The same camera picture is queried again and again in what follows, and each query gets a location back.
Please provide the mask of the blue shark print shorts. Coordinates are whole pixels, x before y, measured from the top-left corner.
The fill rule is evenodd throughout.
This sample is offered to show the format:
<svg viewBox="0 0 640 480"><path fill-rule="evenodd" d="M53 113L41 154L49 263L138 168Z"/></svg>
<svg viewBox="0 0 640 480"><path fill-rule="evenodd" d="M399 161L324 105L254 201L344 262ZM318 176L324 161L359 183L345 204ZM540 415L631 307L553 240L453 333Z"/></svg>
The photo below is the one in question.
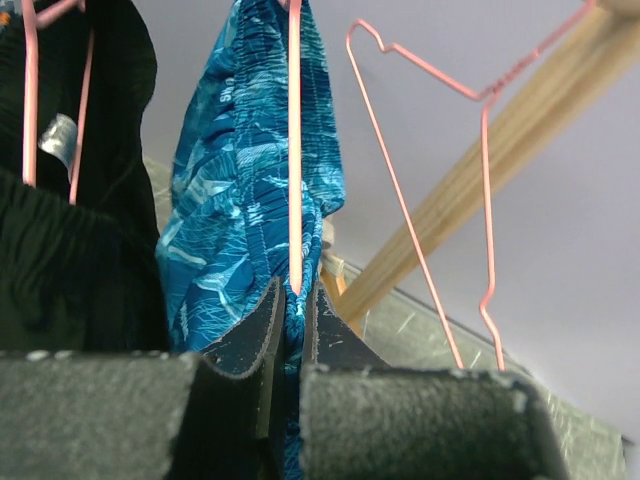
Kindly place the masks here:
<svg viewBox="0 0 640 480"><path fill-rule="evenodd" d="M346 197L323 42L301 6L302 258L284 321L284 475L298 479L299 373L306 299L323 221ZM201 351L289 275L288 17L276 1L237 1L186 110L172 175L172 212L156 247L171 348Z"/></svg>

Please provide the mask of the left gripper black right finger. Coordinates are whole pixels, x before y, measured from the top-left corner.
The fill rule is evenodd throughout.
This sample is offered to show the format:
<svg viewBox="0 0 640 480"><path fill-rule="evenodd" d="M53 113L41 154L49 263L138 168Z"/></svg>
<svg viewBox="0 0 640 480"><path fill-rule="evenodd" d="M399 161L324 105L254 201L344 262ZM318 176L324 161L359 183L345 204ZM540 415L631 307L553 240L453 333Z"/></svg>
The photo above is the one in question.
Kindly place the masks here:
<svg viewBox="0 0 640 480"><path fill-rule="evenodd" d="M523 376L394 368L334 312L306 306L300 466L308 479L564 479L546 406Z"/></svg>

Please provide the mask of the pink wire hanger front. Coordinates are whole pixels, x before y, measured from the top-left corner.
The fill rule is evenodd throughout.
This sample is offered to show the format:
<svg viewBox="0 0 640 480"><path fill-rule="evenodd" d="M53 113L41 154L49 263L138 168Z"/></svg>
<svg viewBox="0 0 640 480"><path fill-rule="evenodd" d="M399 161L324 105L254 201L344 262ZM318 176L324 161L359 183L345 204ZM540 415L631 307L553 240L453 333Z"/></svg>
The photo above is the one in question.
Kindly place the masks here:
<svg viewBox="0 0 640 480"><path fill-rule="evenodd" d="M289 172L289 281L299 295L302 273L302 155L300 30L301 0L280 1L288 9L288 172Z"/></svg>

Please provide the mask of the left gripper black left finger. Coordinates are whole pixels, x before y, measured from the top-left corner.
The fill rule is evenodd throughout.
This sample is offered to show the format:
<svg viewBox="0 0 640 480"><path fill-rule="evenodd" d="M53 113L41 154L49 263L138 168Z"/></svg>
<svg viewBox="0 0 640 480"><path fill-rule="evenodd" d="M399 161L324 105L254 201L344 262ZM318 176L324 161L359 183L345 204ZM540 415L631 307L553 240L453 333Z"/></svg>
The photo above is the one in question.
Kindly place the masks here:
<svg viewBox="0 0 640 480"><path fill-rule="evenodd" d="M285 291L203 353L1 356L5 479L279 479Z"/></svg>

